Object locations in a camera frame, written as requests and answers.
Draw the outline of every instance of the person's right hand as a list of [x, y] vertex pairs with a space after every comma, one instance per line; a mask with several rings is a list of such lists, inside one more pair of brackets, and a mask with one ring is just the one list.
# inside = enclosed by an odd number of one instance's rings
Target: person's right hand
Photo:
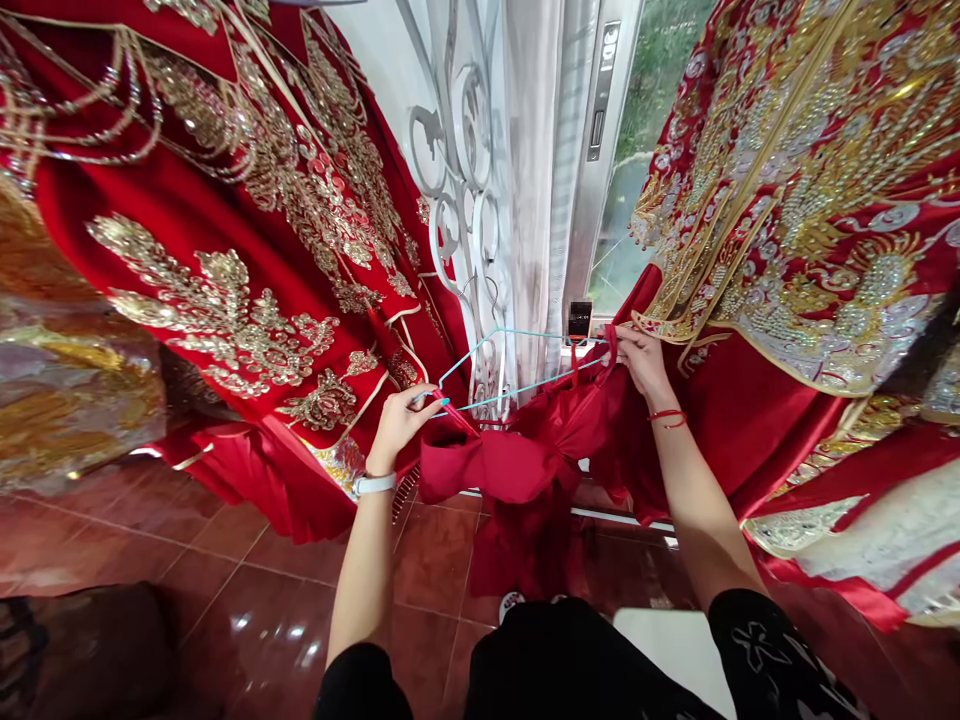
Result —
[[640, 394], [647, 401], [673, 395], [663, 366], [663, 348], [658, 338], [617, 325], [617, 362], [626, 365]]

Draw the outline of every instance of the black pants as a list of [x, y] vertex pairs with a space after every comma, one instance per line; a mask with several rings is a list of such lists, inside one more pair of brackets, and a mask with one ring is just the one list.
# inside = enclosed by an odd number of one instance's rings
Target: black pants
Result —
[[464, 717], [641, 717], [643, 707], [652, 719], [657, 698], [671, 717], [719, 717], [590, 605], [565, 598], [517, 605], [477, 643]]

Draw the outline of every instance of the person's left hand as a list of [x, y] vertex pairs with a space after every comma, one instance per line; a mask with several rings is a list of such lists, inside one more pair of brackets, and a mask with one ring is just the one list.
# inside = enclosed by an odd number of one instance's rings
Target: person's left hand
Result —
[[417, 431], [443, 407], [443, 400], [434, 400], [424, 407], [425, 400], [410, 406], [413, 399], [428, 390], [436, 390], [436, 385], [421, 384], [394, 393], [383, 403], [380, 413], [380, 426], [377, 437], [367, 456], [367, 476], [382, 477], [393, 472], [393, 463], [397, 455], [413, 439]]

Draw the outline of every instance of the hand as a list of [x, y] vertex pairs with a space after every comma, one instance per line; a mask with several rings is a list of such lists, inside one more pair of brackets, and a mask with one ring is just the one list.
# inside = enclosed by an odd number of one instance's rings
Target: hand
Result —
[[659, 404], [673, 398], [673, 389], [663, 367], [660, 340], [637, 330], [617, 326], [617, 362], [626, 365], [633, 384], [648, 404]]
[[411, 408], [410, 403], [417, 395], [436, 389], [436, 385], [414, 385], [403, 392], [394, 393], [383, 403], [377, 437], [367, 456], [368, 477], [383, 477], [393, 472], [397, 455], [444, 404], [443, 400], [435, 400], [424, 407], [425, 400], [420, 400]]

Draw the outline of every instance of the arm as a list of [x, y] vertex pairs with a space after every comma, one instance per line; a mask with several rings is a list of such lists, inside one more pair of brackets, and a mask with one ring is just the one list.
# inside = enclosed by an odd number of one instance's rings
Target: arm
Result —
[[[623, 327], [617, 328], [617, 336], [617, 361], [630, 370], [650, 414], [681, 410], [664, 370], [660, 341]], [[669, 427], [678, 420], [677, 416], [653, 420], [653, 434], [670, 517], [700, 606], [706, 611], [717, 595], [731, 588], [766, 595], [730, 502], [689, 426]]]
[[[384, 477], [394, 470], [397, 454], [423, 424], [440, 410], [437, 400], [421, 410], [408, 406], [436, 385], [417, 385], [391, 395], [383, 404], [380, 426], [367, 456], [367, 477]], [[390, 547], [393, 492], [362, 495], [350, 541], [340, 569], [340, 581], [330, 622], [327, 667], [351, 645], [372, 642], [389, 651], [390, 609], [393, 606], [393, 552]]]

